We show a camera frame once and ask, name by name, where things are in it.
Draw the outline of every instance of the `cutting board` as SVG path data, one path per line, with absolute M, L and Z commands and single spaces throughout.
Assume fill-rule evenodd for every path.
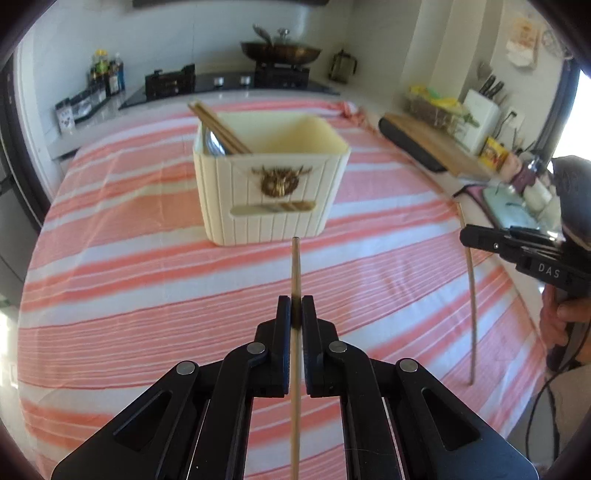
M 491 170 L 462 149 L 453 138 L 426 123 L 411 116 L 393 113 L 386 113 L 384 119 L 417 143 L 455 177 L 478 181 L 489 181 L 493 177 Z

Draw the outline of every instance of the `knife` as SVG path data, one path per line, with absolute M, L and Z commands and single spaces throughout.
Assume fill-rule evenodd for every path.
M 492 84 L 495 83 L 496 75 L 491 75 L 488 80 L 484 83 L 482 88 L 478 91 L 481 95 L 486 95 L 486 92 L 489 88 L 492 87 Z
M 499 82 L 493 88 L 491 88 L 485 96 L 492 100 L 495 95 L 497 95 L 504 87 L 505 82 Z

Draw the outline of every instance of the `window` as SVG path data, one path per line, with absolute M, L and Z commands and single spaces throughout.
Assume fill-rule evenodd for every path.
M 573 111 L 569 116 L 566 127 L 564 127 L 553 155 L 554 158 L 576 155 L 591 160 L 590 119 L 591 79 L 581 72 Z

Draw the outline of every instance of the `small box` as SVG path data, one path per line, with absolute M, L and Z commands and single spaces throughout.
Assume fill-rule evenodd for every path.
M 199 125 L 194 160 L 207 237 L 246 245 L 319 235 L 351 149 L 330 124 L 298 112 L 220 113 L 252 155 L 214 157 Z
M 494 138 L 488 137 L 484 149 L 478 159 L 490 169 L 499 171 L 508 155 L 509 150 L 503 147 L 503 145 L 497 142 Z

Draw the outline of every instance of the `stove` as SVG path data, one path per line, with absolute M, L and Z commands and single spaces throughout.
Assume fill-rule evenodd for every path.
M 179 72 L 163 74 L 161 71 L 157 71 L 148 75 L 146 85 L 131 95 L 119 109 L 171 96 L 230 90 L 272 89 L 299 90 L 327 95 L 340 94 L 331 87 L 310 80 L 310 69 L 298 66 L 257 64 L 254 72 L 203 73 L 200 75 L 194 75 L 194 70 L 191 67 L 193 66 L 187 66 Z

